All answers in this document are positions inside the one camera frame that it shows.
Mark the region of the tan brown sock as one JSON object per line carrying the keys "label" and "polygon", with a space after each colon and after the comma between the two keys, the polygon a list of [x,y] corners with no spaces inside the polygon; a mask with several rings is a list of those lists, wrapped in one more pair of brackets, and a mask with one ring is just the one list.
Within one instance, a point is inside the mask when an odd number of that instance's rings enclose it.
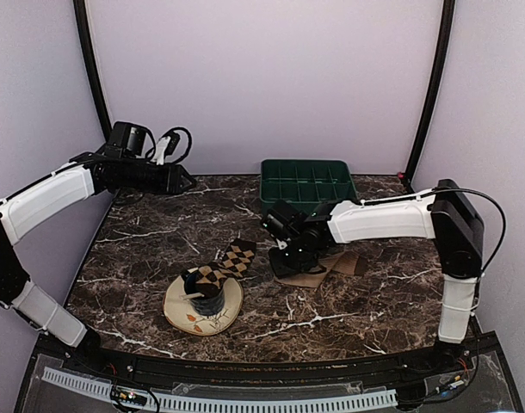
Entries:
{"label": "tan brown sock", "polygon": [[353,251],[345,251],[333,256],[321,258],[316,268],[307,273],[287,275],[283,278],[274,277],[278,283],[292,287],[319,287],[329,273],[339,273],[347,276],[363,276],[368,269],[368,260]]}

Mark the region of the brown argyle sock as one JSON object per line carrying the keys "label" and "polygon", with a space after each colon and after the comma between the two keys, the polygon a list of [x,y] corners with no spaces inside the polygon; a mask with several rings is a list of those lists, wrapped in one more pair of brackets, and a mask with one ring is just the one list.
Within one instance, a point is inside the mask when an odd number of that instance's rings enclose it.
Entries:
{"label": "brown argyle sock", "polygon": [[217,261],[185,270],[181,277],[186,294],[200,293],[202,299],[217,297],[229,279],[242,279],[253,263],[255,242],[233,240]]}

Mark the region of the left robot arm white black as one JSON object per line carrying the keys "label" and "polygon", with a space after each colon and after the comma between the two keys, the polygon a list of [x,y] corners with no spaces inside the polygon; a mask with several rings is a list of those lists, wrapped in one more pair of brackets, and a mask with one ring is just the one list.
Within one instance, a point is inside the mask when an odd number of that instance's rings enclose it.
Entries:
{"label": "left robot arm white black", "polygon": [[97,347],[98,335],[32,279],[15,248],[48,220],[102,192],[132,188],[173,196],[195,185],[195,178],[180,164],[85,152],[0,199],[0,306],[75,348],[74,359],[87,373],[102,374],[108,369],[108,355]]}

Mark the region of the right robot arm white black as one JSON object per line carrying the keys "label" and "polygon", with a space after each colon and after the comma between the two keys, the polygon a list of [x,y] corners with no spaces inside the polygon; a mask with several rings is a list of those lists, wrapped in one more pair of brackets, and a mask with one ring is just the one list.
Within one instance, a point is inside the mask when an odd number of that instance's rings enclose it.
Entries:
{"label": "right robot arm white black", "polygon": [[484,222],[461,188],[449,179],[435,188],[379,200],[328,201],[304,213],[278,200],[262,216],[276,241],[269,252],[279,278],[313,270],[325,250],[361,240],[414,237],[433,241],[444,277],[440,343],[426,355],[434,373],[460,358],[484,273]]}

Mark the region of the green divided plastic tray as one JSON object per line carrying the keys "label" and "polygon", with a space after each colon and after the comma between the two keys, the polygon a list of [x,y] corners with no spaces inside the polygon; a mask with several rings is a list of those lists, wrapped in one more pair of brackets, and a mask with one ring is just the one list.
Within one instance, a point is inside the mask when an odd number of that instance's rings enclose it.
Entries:
{"label": "green divided plastic tray", "polygon": [[358,199],[349,167],[340,160],[263,160],[259,194],[263,212],[278,200],[311,213],[327,201]]}

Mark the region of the dark blue ceramic cup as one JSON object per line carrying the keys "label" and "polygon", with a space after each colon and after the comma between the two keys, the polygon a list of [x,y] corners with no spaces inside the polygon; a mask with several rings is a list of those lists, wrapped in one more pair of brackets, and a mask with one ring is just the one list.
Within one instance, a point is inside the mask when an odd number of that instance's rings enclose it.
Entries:
{"label": "dark blue ceramic cup", "polygon": [[223,286],[227,277],[212,265],[191,268],[182,273],[183,288],[187,295],[200,293],[190,303],[202,316],[213,316],[224,307]]}

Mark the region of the cream plate with leaf pattern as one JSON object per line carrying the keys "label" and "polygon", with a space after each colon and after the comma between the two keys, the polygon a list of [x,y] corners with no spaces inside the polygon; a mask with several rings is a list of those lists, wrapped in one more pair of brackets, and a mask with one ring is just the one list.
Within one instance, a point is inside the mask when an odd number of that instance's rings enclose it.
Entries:
{"label": "cream plate with leaf pattern", "polygon": [[243,288],[235,279],[228,279],[215,298],[186,299],[184,280],[178,276],[165,293],[163,310],[177,329],[196,336],[214,336],[234,323],[243,301]]}

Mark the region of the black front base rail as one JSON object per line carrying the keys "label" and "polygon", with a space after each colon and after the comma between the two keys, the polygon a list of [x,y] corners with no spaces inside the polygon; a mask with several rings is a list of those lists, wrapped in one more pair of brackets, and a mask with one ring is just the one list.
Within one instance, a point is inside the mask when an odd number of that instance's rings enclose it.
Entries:
{"label": "black front base rail", "polygon": [[233,363],[190,361],[99,349],[98,362],[87,362],[78,355],[65,355],[53,338],[40,338],[28,362],[32,373],[46,362],[74,373],[85,373],[139,388],[169,389],[180,383],[229,385],[232,387],[270,387],[329,385],[360,381],[365,387],[416,387],[423,389],[425,379],[468,370],[488,373],[493,360],[503,359],[495,333],[471,337],[465,342],[461,361],[436,365],[433,348],[420,348],[397,354],[376,355],[337,361],[298,363]]}

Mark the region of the left black frame post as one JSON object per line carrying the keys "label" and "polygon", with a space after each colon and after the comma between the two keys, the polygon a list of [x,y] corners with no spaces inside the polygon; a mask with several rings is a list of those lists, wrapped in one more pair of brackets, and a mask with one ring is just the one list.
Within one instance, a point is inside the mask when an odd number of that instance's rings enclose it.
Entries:
{"label": "left black frame post", "polygon": [[97,119],[102,130],[102,136],[108,141],[112,124],[108,112],[102,82],[98,71],[94,44],[90,32],[87,3],[84,0],[73,0],[77,34],[83,55],[83,64],[89,82],[91,97],[95,106]]}

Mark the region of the black frame post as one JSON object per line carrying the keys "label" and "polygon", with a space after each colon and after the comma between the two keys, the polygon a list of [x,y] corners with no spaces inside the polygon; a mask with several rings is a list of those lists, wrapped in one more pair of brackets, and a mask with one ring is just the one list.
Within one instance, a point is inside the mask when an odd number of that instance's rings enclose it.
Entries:
{"label": "black frame post", "polygon": [[102,82],[98,71],[94,44],[90,32],[87,3],[84,0],[73,0],[77,34],[83,55],[83,64],[89,82],[91,97],[95,106],[97,119],[102,130],[102,136],[108,141],[112,124],[108,112]]}
{"label": "black frame post", "polygon": [[437,35],[433,64],[429,75],[429,84],[425,94],[422,113],[418,122],[411,152],[405,166],[405,171],[403,172],[403,177],[401,178],[404,187],[410,192],[413,191],[412,181],[423,154],[423,148],[428,136],[432,116],[435,110],[435,104],[439,95],[454,21],[455,3],[455,0],[444,0],[442,2],[442,15]]}

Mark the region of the right black frame post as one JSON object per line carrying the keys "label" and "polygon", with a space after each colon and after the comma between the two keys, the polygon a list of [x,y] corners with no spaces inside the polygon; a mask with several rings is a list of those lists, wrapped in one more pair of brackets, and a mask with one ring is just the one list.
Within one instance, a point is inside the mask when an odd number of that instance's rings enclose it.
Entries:
{"label": "right black frame post", "polygon": [[429,84],[425,94],[422,113],[418,122],[411,152],[405,166],[405,171],[403,172],[403,177],[401,178],[404,187],[410,192],[413,191],[412,181],[423,154],[423,148],[428,136],[432,116],[435,110],[435,104],[439,95],[454,21],[455,3],[455,0],[444,0],[442,2],[442,15],[437,35],[433,64],[429,75]]}

